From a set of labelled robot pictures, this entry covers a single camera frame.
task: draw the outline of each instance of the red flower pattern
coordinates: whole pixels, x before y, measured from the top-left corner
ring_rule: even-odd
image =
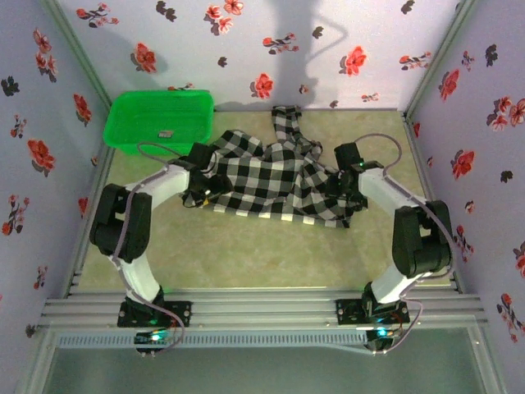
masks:
[[[244,7],[242,2],[239,2],[238,0],[225,0],[225,3],[224,11],[237,16],[241,14],[241,10]]]
[[[510,108],[509,117],[512,127],[523,123],[523,120],[525,120],[525,98],[522,98]]]
[[[17,234],[21,233],[24,227],[24,212],[30,203],[30,199],[25,197],[23,201],[24,206],[21,206],[21,203],[18,203],[18,195],[10,195],[8,203],[11,205],[11,212],[7,221],[2,224],[2,234],[4,236],[11,235],[13,230]]]
[[[517,343],[518,334],[521,334],[523,337],[525,337],[525,322],[518,319],[512,304],[513,300],[510,295],[508,293],[503,293],[501,295],[501,304],[496,304],[496,308],[498,309],[498,313],[501,315],[501,318],[509,330],[510,340],[513,343]]]
[[[504,117],[503,115],[499,115],[492,123],[491,123],[491,126],[492,126],[492,129],[494,131],[502,131],[505,126],[507,126],[509,124],[509,121],[507,121],[507,118]]]
[[[358,76],[359,68],[364,64],[367,55],[364,54],[363,48],[357,46],[348,54],[345,59],[346,74],[348,76]]]
[[[79,18],[85,18],[85,17],[89,16],[89,14],[86,12],[86,10],[84,8],[79,8],[78,10],[76,10],[76,15]]]
[[[307,85],[301,85],[299,87],[299,93],[307,94],[310,91],[310,88]]]
[[[452,239],[461,250],[461,258],[463,262],[467,263],[468,259],[474,253],[474,248],[467,242],[463,226],[459,225],[456,227],[456,234],[452,236]]]
[[[451,73],[447,72],[443,77],[442,85],[440,85],[441,98],[443,101],[456,90],[458,87],[459,70],[456,69]]]
[[[273,80],[263,72],[259,77],[255,79],[255,82],[252,83],[252,91],[254,91],[255,97],[260,99],[268,99],[270,97],[270,92],[273,89]]]
[[[508,295],[507,293],[503,293],[503,295],[501,296],[501,299],[502,299],[503,302],[505,302],[507,305],[511,305],[511,304],[512,304],[512,298],[510,298],[510,295]]]
[[[473,213],[475,209],[476,205],[474,204],[474,201],[468,201],[465,204],[465,211],[467,211],[467,213]]]
[[[88,198],[85,197],[83,199],[79,199],[79,210],[80,210],[80,217],[84,218],[85,211],[88,208]]]
[[[48,53],[51,50],[51,45],[49,44],[48,37],[40,33],[40,30],[34,30],[33,38],[36,44],[39,46],[41,53]]]
[[[84,96],[80,94],[73,94],[73,99],[75,100],[76,115],[85,126],[88,125],[91,121],[91,111],[88,108],[88,104],[85,101]]]
[[[421,67],[421,68],[428,68],[428,65],[430,64],[431,60],[431,53],[425,52],[423,55],[419,57],[410,57],[407,55],[404,55],[399,60],[399,64],[402,64],[401,70],[407,71],[409,69]]]
[[[30,148],[34,164],[40,167],[42,171],[49,172],[55,168],[55,158],[49,154],[48,146],[42,140],[29,140],[27,146]]]
[[[210,6],[206,10],[206,15],[212,19],[219,19],[221,17],[221,8],[219,6]]]
[[[262,45],[266,48],[269,48],[268,53],[271,55],[276,55],[283,52],[297,52],[299,51],[299,46],[291,46],[292,41],[295,40],[295,34],[288,33],[286,37],[282,39],[273,39],[272,37],[266,37],[262,40]]]
[[[512,102],[510,101],[510,97],[509,96],[505,96],[505,97],[502,97],[500,99],[500,104],[499,104],[499,110],[500,112],[502,113],[505,113],[507,112],[507,109],[512,105]]]
[[[140,70],[148,73],[157,72],[157,69],[155,68],[155,63],[157,62],[155,53],[149,50],[146,45],[142,43],[137,44],[137,48],[135,49],[135,60],[139,63]]]
[[[53,57],[53,55],[49,55],[48,59],[48,70],[51,74],[54,76],[58,74],[57,70],[57,60]]]
[[[37,67],[45,69],[47,64],[48,64],[48,61],[46,60],[46,58],[44,56],[42,56],[42,53],[40,51],[38,51],[37,54],[34,55],[34,57],[36,59]]]
[[[230,31],[230,28],[233,26],[233,22],[231,21],[231,18],[221,18],[219,20],[219,32],[221,34],[226,34],[228,31]]]
[[[46,273],[48,273],[48,266],[40,266],[37,268],[37,277],[36,282],[33,284],[33,288],[35,290],[38,290],[40,287],[43,287],[44,282],[46,280]]]
[[[516,269],[521,273],[522,277],[525,277],[525,254],[517,257]]]
[[[452,162],[452,172],[454,179],[467,175],[473,169],[474,158],[476,154],[473,151],[460,153],[457,155],[455,162]]]
[[[416,122],[413,125],[413,133],[416,135],[416,138],[419,138],[419,129],[421,128],[421,123]]]
[[[15,138],[22,138],[24,136],[24,127],[27,125],[27,119],[20,120],[20,115],[15,114],[15,126],[11,129],[10,135]]]

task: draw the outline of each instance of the checkered cloth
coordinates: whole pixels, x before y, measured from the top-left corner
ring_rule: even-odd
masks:
[[[215,154],[207,176],[226,174],[234,191],[221,195],[204,209],[240,216],[278,218],[289,222],[349,227],[354,203],[326,197],[326,182],[337,170],[321,165],[322,146],[299,131],[296,107],[274,107],[272,121],[277,143],[266,146],[243,131],[226,131],[213,143]],[[195,206],[191,193],[182,195]]]

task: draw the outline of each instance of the robotic arm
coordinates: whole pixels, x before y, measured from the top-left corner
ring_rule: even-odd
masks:
[[[212,155],[212,147],[194,144],[188,157],[171,160],[160,172],[139,182],[140,188],[134,194],[126,215],[126,236],[118,256],[114,254],[124,221],[117,215],[125,212],[128,196],[138,184],[107,185],[102,192],[89,239],[116,265],[129,285],[126,310],[136,323],[135,327],[160,325],[151,323],[159,321],[159,310],[148,307],[144,300],[160,308],[165,306],[162,288],[155,280],[145,254],[152,211],[173,195],[183,192],[194,193],[197,201],[206,204],[206,201],[232,190],[226,176],[208,178],[204,175],[203,170]],[[366,285],[360,300],[359,313],[364,314],[368,322],[381,321],[384,316],[399,310],[402,294],[415,281],[450,265],[451,250],[447,238],[426,211],[434,213],[450,234],[449,212],[441,201],[426,201],[419,197],[421,203],[416,204],[402,185],[385,175],[380,163],[365,162],[355,143],[336,148],[336,158],[340,171],[330,177],[326,194],[338,198],[345,195],[358,203],[357,210],[366,208],[368,199],[372,199],[394,219],[392,264],[383,275]],[[422,236],[421,227],[430,234]]]

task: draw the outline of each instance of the wire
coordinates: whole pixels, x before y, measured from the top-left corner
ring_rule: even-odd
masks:
[[[325,345],[321,345],[319,347],[327,347],[329,349],[337,349],[337,350],[344,350],[348,351],[349,353],[359,353],[361,355],[375,355],[375,351],[370,351],[368,348],[361,348],[361,347],[354,347],[354,346],[345,346],[345,345],[337,345],[335,343],[327,343]]]
[[[141,181],[137,185],[135,185],[135,187],[131,190],[130,195],[128,195],[128,198],[127,198],[127,201],[126,201],[126,210],[124,212],[124,222],[122,223],[121,234],[119,235],[118,242],[116,243],[115,251],[113,252],[112,262],[116,265],[116,269],[119,272],[119,276],[121,277],[121,280],[123,281],[123,283],[124,283],[124,285],[126,287],[126,290],[136,300],[138,300],[139,302],[141,302],[144,305],[147,305],[148,307],[150,307],[152,309],[155,309],[155,310],[157,310],[157,311],[159,311],[159,312],[169,316],[172,319],[172,321],[171,321],[171,325],[170,325],[170,327],[168,327],[168,329],[175,326],[174,330],[173,330],[174,334],[176,332],[176,322],[180,325],[180,335],[179,335],[179,337],[176,340],[174,340],[169,346],[159,350],[157,352],[157,354],[160,354],[160,353],[162,353],[164,351],[168,351],[170,349],[173,349],[175,346],[177,346],[178,344],[180,344],[184,340],[184,337],[185,337],[185,325],[182,322],[182,319],[179,316],[177,316],[176,314],[174,314],[173,312],[171,312],[170,310],[162,308],[160,306],[157,306],[157,305],[149,302],[148,300],[146,300],[142,296],[138,295],[135,292],[135,290],[133,290],[133,287],[128,283],[128,281],[126,279],[126,276],[124,275],[124,272],[121,269],[121,266],[122,266],[121,261],[118,259],[118,256],[121,253],[122,246],[124,245],[124,239],[126,238],[126,233],[127,233],[128,226],[130,224],[130,211],[131,211],[131,202],[133,200],[133,197],[135,196],[135,194],[140,189],[145,187],[147,184],[149,184],[149,183],[151,183],[153,181],[156,181],[161,176],[164,176],[165,174],[167,174],[169,172],[169,163],[168,163],[168,161],[167,160],[163,160],[163,159],[161,159],[161,158],[159,158],[157,156],[154,156],[152,154],[145,153],[142,150],[142,146],[143,145],[156,146],[158,148],[165,149],[165,150],[167,150],[170,153],[173,153],[175,155],[180,156],[180,153],[176,152],[175,150],[169,149],[166,146],[163,146],[163,145],[160,145],[160,144],[156,144],[154,142],[141,142],[141,143],[137,144],[137,150],[141,154],[143,154],[143,156],[145,156],[147,158],[151,158],[152,160],[158,161],[158,162],[164,164],[165,167],[160,172],[157,172],[157,173],[147,177],[146,179],[144,179],[143,181]]]
[[[389,353],[391,351],[393,351],[395,348],[397,348],[399,345],[401,345],[401,343],[404,342],[404,340],[406,339],[406,337],[408,336],[408,334],[412,331],[412,328],[413,326],[418,322],[422,312],[423,312],[423,304],[420,300],[407,300],[405,297],[407,295],[407,293],[414,287],[416,286],[418,283],[421,283],[425,280],[436,280],[436,279],[441,279],[443,277],[448,277],[453,271],[454,271],[454,267],[455,267],[455,262],[456,262],[456,255],[455,255],[455,246],[454,246],[454,241],[452,240],[452,236],[449,234],[449,231],[447,230],[447,228],[445,227],[445,225],[443,224],[443,222],[422,202],[420,201],[419,199],[417,199],[414,195],[412,195],[411,193],[409,193],[408,191],[406,191],[404,188],[402,188],[401,186],[399,186],[397,183],[394,182],[394,180],[392,180],[392,178],[390,178],[390,176],[388,175],[388,171],[393,167],[395,166],[397,163],[399,163],[399,161],[401,160],[401,157],[403,156],[403,149],[401,148],[401,144],[399,143],[398,140],[396,140],[394,137],[390,136],[390,135],[387,135],[387,134],[383,134],[383,133],[370,133],[370,134],[366,134],[366,135],[363,135],[359,138],[357,138],[354,143],[358,143],[360,140],[364,140],[366,138],[370,138],[370,137],[382,137],[382,138],[386,138],[390,141],[392,141],[395,146],[397,147],[398,149],[398,156],[397,158],[392,162],[390,163],[388,166],[386,166],[384,169],[383,169],[383,177],[385,179],[385,181],[390,185],[392,186],[394,189],[396,189],[397,191],[399,191],[402,195],[404,195],[408,200],[410,201],[413,201],[417,206],[419,206],[426,214],[427,216],[432,219],[432,221],[438,226],[438,228],[441,230],[441,232],[443,233],[443,235],[445,236],[446,240],[447,240],[447,243],[449,244],[449,249],[450,249],[450,263],[446,269],[446,272],[441,274],[441,275],[432,275],[430,277],[424,277],[424,278],[421,278],[419,281],[414,281],[412,282],[410,285],[408,285],[407,287],[405,287],[403,289],[403,291],[401,291],[400,295],[399,295],[399,299],[403,302],[406,302],[407,304],[408,303],[413,303],[413,304],[417,304],[419,305],[419,311],[418,313],[416,314],[416,317],[413,319],[413,321],[410,323],[409,327],[401,334],[401,337],[399,338],[399,340],[392,346],[390,347],[389,349],[387,350],[382,350],[381,353],[383,354],[386,354],[386,353]]]
[[[398,314],[392,314],[392,316],[398,321],[399,327],[393,330],[393,332],[403,333],[403,319]]]
[[[137,144],[137,150],[139,151],[140,154],[142,154],[143,156],[145,156],[146,158],[151,158],[152,160],[155,160],[156,162],[159,162],[159,163],[162,163],[164,164],[165,166],[168,165],[168,161],[167,160],[163,160],[162,158],[159,158],[158,156],[155,156],[154,154],[150,154],[150,153],[146,153],[144,152],[144,150],[142,149],[142,147],[144,145],[148,145],[148,146],[154,146],[156,148],[161,148],[161,149],[164,149],[166,150],[167,152],[170,152],[170,153],[173,153],[175,156],[182,156],[181,153],[177,152],[176,150],[173,150],[171,148],[168,148],[167,146],[164,146],[162,144],[157,144],[156,142],[139,142]]]
[[[204,175],[209,174],[215,169],[215,166],[217,165],[217,154],[215,153],[215,151],[213,151],[213,157],[215,158],[215,161],[213,162],[213,165],[209,170],[203,172]]]

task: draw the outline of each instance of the green plastic tray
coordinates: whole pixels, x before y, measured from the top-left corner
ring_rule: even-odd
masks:
[[[206,90],[127,92],[113,102],[103,138],[127,154],[138,154],[139,142],[155,142],[187,154],[194,142],[208,142],[212,121],[213,98]],[[170,154],[153,146],[143,150]]]

